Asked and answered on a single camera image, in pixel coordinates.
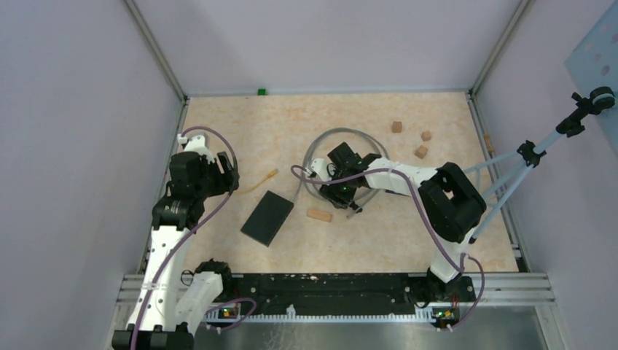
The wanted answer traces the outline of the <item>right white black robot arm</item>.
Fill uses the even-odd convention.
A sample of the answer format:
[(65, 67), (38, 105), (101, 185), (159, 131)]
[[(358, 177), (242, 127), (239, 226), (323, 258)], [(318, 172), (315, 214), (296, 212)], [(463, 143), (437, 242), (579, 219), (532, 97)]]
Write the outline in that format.
[(321, 181), (318, 194), (338, 209), (361, 211), (357, 189), (384, 190), (411, 197), (437, 245), (437, 253), (418, 285), (425, 301), (448, 300), (457, 290), (462, 255), (487, 204), (455, 163), (423, 168), (394, 162), (382, 155), (362, 157), (343, 142), (325, 159), (310, 163), (310, 177)]

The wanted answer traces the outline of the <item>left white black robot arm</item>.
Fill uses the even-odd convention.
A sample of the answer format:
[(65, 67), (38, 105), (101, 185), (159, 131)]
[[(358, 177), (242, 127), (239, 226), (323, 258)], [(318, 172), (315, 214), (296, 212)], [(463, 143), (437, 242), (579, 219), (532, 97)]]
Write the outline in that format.
[(230, 199), (238, 188), (234, 154), (215, 158), (196, 151), (171, 157), (165, 194), (152, 209), (150, 253), (133, 313), (112, 336), (113, 349), (192, 349), (195, 333), (208, 307), (233, 293), (233, 281), (213, 271), (199, 272), (180, 295), (181, 272), (197, 230), (213, 213), (205, 214), (208, 198)]

